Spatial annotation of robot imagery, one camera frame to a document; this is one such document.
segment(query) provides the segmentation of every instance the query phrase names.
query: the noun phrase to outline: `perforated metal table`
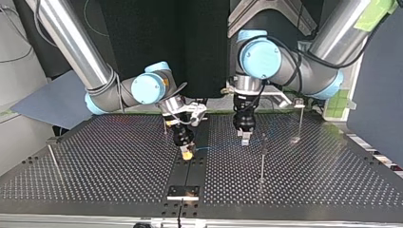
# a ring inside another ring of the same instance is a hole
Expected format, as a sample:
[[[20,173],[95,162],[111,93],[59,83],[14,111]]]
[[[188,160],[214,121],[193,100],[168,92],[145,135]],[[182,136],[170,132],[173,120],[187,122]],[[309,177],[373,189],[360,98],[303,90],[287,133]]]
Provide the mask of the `perforated metal table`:
[[[210,115],[197,129],[192,161],[181,160],[158,115],[93,118],[0,177],[0,224],[78,217],[403,223],[403,180],[314,114],[304,115],[293,142],[298,118],[259,114],[245,147],[231,115]],[[199,186],[199,201],[167,200],[172,185]]]

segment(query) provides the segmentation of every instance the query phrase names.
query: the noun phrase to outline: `white wall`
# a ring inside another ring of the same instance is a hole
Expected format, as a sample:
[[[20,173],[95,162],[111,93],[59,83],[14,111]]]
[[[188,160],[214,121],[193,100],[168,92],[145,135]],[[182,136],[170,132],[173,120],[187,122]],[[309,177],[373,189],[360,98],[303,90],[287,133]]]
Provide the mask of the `white wall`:
[[[0,0],[0,4],[14,8],[11,0]],[[23,56],[29,50],[29,46],[9,26],[3,13],[0,12],[0,62]],[[8,15],[24,32],[19,18],[9,11]],[[22,60],[0,64],[0,106],[19,101],[46,82],[45,73],[34,51]]]
[[[11,0],[0,0],[0,4],[14,8]],[[23,56],[29,50],[29,46],[9,26],[3,13],[0,12],[0,62]],[[8,15],[24,32],[19,18],[9,11]],[[10,106],[46,82],[34,51],[22,60],[0,63],[0,175],[46,146],[46,139],[53,136],[47,123],[17,114],[5,114]]]

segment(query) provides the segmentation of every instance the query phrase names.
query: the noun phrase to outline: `black backdrop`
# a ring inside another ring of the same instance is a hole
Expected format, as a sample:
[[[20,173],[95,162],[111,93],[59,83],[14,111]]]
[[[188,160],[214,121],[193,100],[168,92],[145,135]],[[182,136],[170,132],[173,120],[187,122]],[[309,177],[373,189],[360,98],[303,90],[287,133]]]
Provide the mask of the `black backdrop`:
[[[121,77],[166,61],[183,95],[218,98],[228,75],[229,0],[99,0]]]

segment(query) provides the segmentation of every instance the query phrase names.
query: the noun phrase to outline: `blue joint cap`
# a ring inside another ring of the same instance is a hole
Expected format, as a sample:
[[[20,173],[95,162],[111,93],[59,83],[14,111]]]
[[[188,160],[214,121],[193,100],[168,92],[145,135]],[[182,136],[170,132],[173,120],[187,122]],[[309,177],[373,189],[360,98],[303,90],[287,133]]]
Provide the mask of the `blue joint cap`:
[[[88,108],[88,110],[92,112],[92,114],[103,115],[107,113],[103,111],[101,108],[99,108],[97,105],[95,105],[94,102],[92,102],[92,99],[88,93],[86,94],[84,100],[86,101],[86,108]]]
[[[341,70],[339,70],[337,72],[336,78],[329,86],[327,86],[325,89],[318,92],[317,94],[309,96],[320,100],[327,100],[329,98],[332,98],[340,90],[340,86],[343,83],[343,80],[344,80],[344,74],[343,72],[341,72]]]
[[[267,35],[266,30],[256,30],[256,29],[251,29],[251,30],[245,30],[242,29],[240,33],[238,33],[238,39],[237,42],[243,41],[243,40],[248,40],[253,37],[261,36],[261,35]]]
[[[281,52],[266,38],[253,40],[240,51],[240,67],[251,77],[268,79],[281,67]]]
[[[171,70],[171,68],[169,68],[168,63],[165,62],[165,61],[162,61],[162,62],[159,62],[157,64],[153,64],[151,66],[146,67],[144,72],[145,73],[151,73],[151,72],[154,72],[154,71],[157,71],[157,70],[164,70],[164,69]]]
[[[165,94],[165,84],[158,74],[144,73],[131,84],[131,93],[143,105],[154,104]]]

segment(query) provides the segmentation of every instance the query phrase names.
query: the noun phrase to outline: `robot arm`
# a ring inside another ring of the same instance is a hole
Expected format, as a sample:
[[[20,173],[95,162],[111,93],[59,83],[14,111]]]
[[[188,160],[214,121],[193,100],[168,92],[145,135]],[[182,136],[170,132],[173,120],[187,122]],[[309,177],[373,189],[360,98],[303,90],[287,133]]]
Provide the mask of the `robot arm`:
[[[248,144],[256,127],[254,110],[259,106],[259,92],[264,81],[288,86],[320,100],[330,99],[338,92],[344,79],[339,69],[350,65],[346,63],[356,56],[355,51],[376,29],[361,28],[358,23],[367,9],[378,7],[369,7],[370,4],[371,0],[341,0],[308,51],[303,54],[289,50],[281,41],[268,36],[265,30],[240,31],[237,41],[234,127],[242,136],[242,144]],[[380,12],[374,18],[375,25],[387,13],[384,9]]]
[[[184,104],[166,62],[148,66],[144,73],[120,82],[117,73],[101,57],[71,5],[66,0],[27,0],[45,29],[86,87],[88,109],[97,115],[122,107],[159,104],[174,132],[183,157],[191,159],[194,135],[188,124],[198,125],[204,104]]]

